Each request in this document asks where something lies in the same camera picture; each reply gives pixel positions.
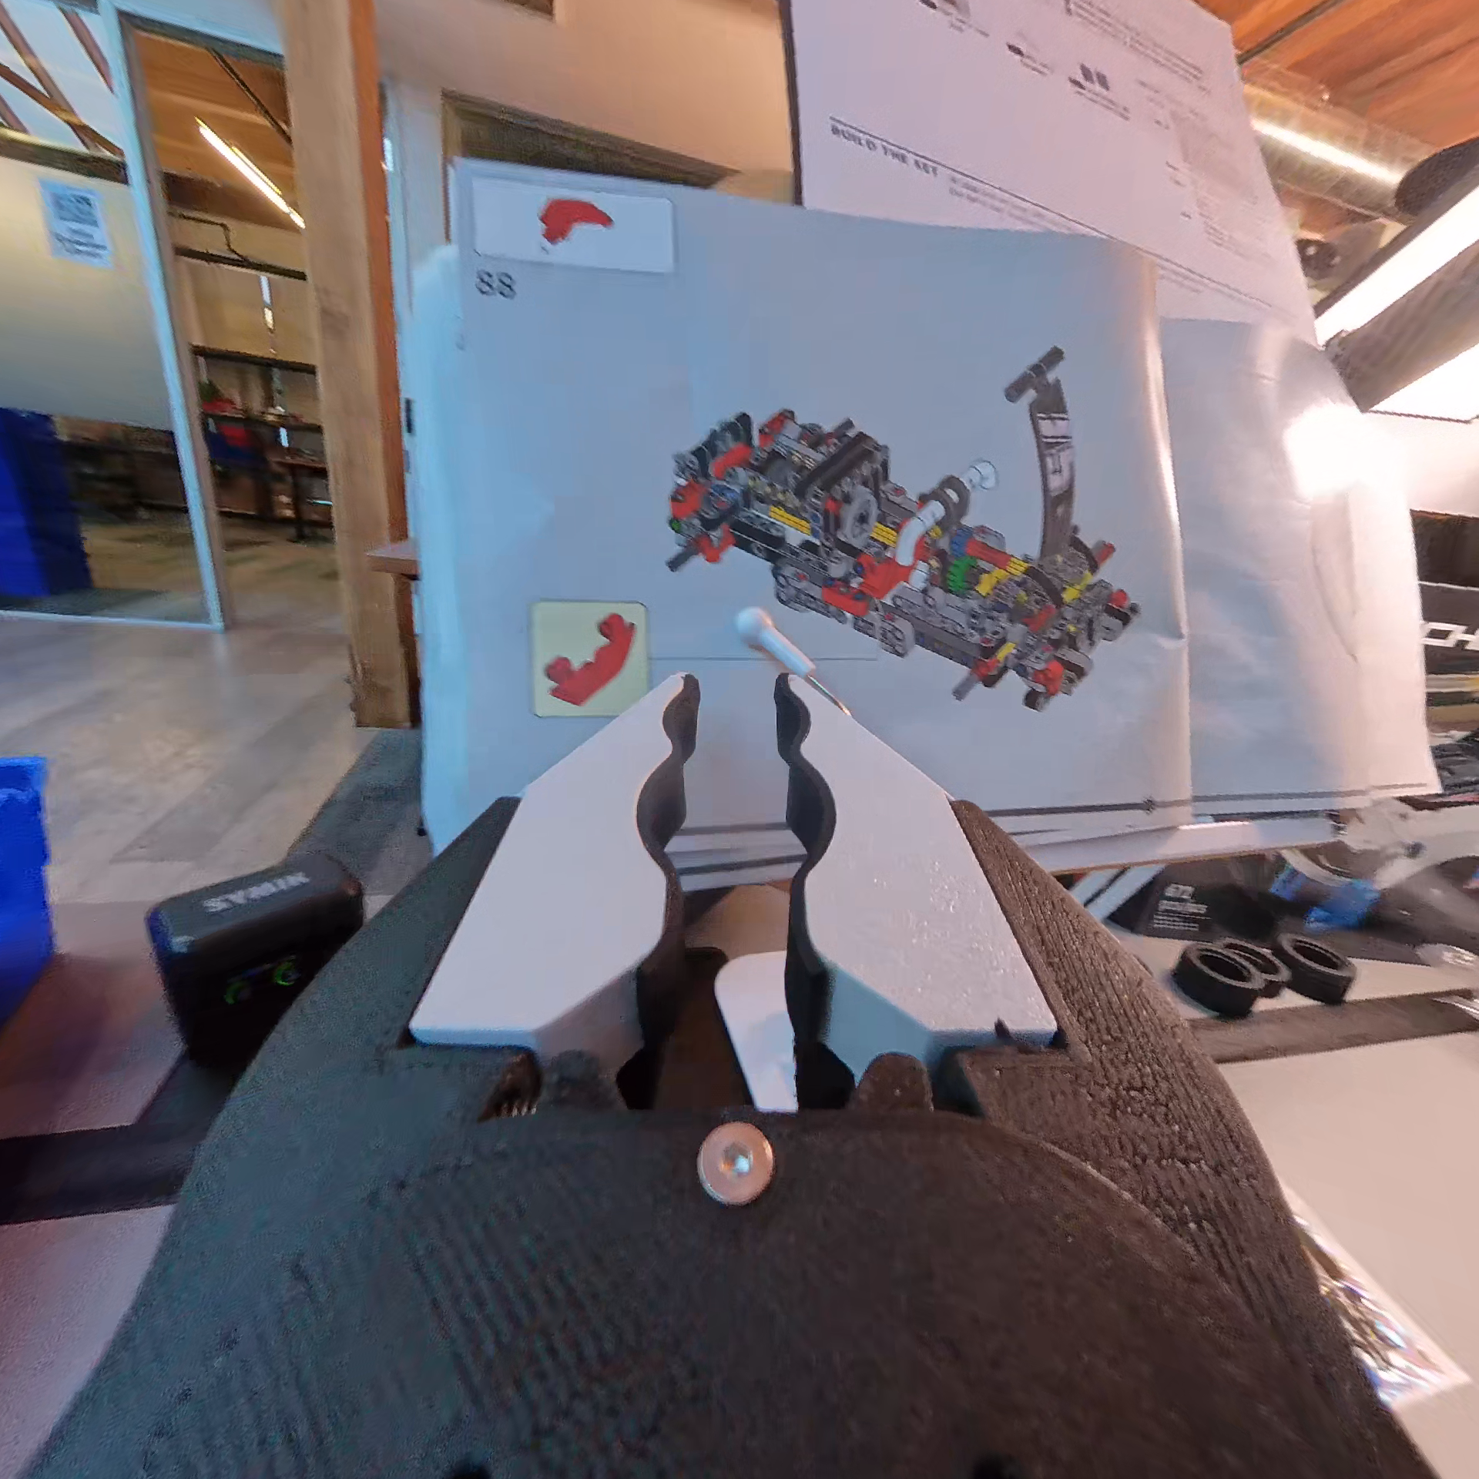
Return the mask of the white wooden book stand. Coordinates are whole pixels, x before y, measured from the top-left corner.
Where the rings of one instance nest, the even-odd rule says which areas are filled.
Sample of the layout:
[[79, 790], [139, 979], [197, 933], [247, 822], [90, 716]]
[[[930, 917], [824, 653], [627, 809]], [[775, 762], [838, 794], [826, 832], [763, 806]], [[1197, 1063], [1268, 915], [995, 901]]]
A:
[[[1094, 919], [1108, 919], [1171, 862], [1233, 857], [1268, 845], [1294, 848], [1333, 839], [1342, 839], [1361, 854], [1395, 848], [1396, 857], [1374, 878], [1374, 885], [1393, 887], [1425, 864], [1476, 855], [1476, 799], [1388, 799], [1358, 811], [1354, 820], [1344, 825], [1317, 813], [1194, 822], [1106, 838], [1043, 839], [1030, 854], [1050, 871], [1081, 871], [1072, 896]], [[741, 954], [719, 970], [715, 998], [756, 1102], [761, 1107], [791, 1111], [798, 1095], [784, 968], [784, 950]], [[1476, 971], [1444, 966], [1439, 977], [1435, 991], [1374, 1000], [1381, 1008], [1374, 1024], [1347, 1028], [1337, 1049], [1476, 1030]]]

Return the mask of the hanging black mesh light panel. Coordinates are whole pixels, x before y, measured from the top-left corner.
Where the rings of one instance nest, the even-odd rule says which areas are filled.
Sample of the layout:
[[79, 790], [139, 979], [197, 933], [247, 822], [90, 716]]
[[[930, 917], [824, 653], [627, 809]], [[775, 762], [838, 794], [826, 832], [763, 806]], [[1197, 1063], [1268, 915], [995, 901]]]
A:
[[1367, 413], [1477, 417], [1477, 139], [1398, 184], [1411, 223], [1317, 308], [1317, 338]]

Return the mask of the silver ventilation duct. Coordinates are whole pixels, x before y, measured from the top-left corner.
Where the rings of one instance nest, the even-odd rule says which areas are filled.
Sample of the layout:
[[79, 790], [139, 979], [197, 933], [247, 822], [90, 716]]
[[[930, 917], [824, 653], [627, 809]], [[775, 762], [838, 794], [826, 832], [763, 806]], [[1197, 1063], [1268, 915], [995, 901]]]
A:
[[1273, 68], [1243, 77], [1245, 103], [1277, 188], [1322, 199], [1347, 213], [1409, 220], [1402, 181], [1433, 146], [1345, 107], [1321, 84]]

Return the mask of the white paper wall sign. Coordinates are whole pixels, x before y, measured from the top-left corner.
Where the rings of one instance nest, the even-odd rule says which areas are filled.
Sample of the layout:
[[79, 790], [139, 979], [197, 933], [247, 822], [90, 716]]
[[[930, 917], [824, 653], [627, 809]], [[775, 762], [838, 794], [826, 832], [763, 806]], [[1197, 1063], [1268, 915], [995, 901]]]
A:
[[111, 271], [115, 248], [102, 193], [60, 177], [42, 177], [39, 188], [51, 257]]

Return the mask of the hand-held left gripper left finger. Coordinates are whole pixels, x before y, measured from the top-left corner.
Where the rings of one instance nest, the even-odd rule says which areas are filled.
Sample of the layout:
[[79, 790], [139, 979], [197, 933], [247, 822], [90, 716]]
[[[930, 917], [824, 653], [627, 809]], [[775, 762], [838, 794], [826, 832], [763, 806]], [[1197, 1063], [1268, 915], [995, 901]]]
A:
[[410, 1019], [428, 1045], [625, 1063], [680, 1012], [699, 683], [676, 674], [532, 781]]

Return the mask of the white printed paper sheet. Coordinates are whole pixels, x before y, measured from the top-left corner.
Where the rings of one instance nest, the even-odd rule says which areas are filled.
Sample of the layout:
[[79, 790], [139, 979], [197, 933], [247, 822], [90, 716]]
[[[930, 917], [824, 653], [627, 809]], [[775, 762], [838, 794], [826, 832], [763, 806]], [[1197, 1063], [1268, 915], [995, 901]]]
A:
[[1315, 343], [1231, 29], [1190, 1], [796, 1], [801, 204], [1094, 234], [1150, 257], [1161, 311]]

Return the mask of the wooden pillar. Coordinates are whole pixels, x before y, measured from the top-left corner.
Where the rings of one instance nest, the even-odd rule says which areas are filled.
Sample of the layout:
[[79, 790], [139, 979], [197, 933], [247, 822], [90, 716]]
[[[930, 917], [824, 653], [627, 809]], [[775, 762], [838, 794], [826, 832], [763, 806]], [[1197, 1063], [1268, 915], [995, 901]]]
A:
[[319, 325], [328, 489], [361, 727], [419, 721], [410, 582], [372, 552], [409, 535], [377, 14], [280, 1], [294, 177]]

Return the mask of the black device green display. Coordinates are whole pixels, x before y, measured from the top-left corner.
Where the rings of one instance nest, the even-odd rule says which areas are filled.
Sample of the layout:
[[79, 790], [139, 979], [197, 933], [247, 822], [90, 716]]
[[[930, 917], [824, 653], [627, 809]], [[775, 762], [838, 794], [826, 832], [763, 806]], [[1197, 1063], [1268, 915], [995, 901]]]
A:
[[187, 1060], [243, 1068], [363, 922], [361, 880], [324, 854], [153, 905], [145, 927]]

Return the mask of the holographic sticker sheet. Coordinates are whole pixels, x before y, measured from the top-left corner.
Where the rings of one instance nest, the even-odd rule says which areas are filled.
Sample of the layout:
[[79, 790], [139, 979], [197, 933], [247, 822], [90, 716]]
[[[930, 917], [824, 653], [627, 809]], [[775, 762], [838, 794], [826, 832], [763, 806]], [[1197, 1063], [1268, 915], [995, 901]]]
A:
[[1470, 1387], [1470, 1375], [1342, 1248], [1314, 1209], [1286, 1185], [1282, 1195], [1321, 1294], [1382, 1406], [1400, 1415]]

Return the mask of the blue plastic storage bin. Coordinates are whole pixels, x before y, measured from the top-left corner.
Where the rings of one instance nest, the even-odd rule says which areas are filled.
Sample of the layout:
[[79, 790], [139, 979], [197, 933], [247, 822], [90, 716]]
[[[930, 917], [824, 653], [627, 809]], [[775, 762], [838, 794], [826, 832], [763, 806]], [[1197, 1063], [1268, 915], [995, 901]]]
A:
[[57, 949], [46, 876], [46, 780], [41, 755], [2, 760], [2, 1024], [18, 1012]]

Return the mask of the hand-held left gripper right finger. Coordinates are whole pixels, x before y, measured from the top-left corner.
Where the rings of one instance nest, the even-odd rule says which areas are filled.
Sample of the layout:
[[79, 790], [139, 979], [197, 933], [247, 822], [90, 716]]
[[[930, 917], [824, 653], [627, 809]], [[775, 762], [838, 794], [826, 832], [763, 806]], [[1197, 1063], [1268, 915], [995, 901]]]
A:
[[801, 677], [777, 677], [789, 889], [785, 1003], [800, 1086], [882, 1054], [1050, 1047], [1060, 1023], [951, 795]]

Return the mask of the black lego set box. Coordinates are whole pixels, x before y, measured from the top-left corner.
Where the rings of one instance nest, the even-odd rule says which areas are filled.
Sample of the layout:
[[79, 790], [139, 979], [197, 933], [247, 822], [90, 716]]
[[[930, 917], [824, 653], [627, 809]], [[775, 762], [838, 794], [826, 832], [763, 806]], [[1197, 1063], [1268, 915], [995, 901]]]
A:
[[1164, 868], [1115, 922], [1175, 940], [1379, 929], [1476, 949], [1476, 517], [1412, 524], [1439, 790], [1377, 804], [1333, 841]]

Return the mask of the lego instruction booklet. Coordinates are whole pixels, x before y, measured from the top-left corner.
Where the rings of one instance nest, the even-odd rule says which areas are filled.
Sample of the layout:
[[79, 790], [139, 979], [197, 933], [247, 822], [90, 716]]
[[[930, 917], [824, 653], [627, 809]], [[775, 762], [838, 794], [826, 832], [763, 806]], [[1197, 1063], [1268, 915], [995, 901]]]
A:
[[1090, 236], [451, 186], [412, 327], [435, 848], [685, 672], [689, 834], [780, 829], [750, 605], [1023, 838], [1437, 788], [1393, 445], [1312, 343], [1162, 318]]

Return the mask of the black rubber lego tyre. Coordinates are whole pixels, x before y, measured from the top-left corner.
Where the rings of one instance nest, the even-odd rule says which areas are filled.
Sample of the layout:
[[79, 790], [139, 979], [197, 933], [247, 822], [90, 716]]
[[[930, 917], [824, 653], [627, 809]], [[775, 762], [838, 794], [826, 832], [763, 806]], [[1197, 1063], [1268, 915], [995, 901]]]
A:
[[1238, 936], [1222, 936], [1213, 945], [1257, 977], [1261, 996], [1278, 996], [1291, 986], [1291, 968], [1271, 949]]
[[1189, 1000], [1222, 1019], [1243, 1019], [1264, 996], [1264, 971], [1229, 947], [1183, 947], [1171, 980]]
[[1321, 1005], [1342, 1005], [1356, 982], [1356, 963], [1321, 938], [1284, 931], [1271, 942], [1287, 987]]

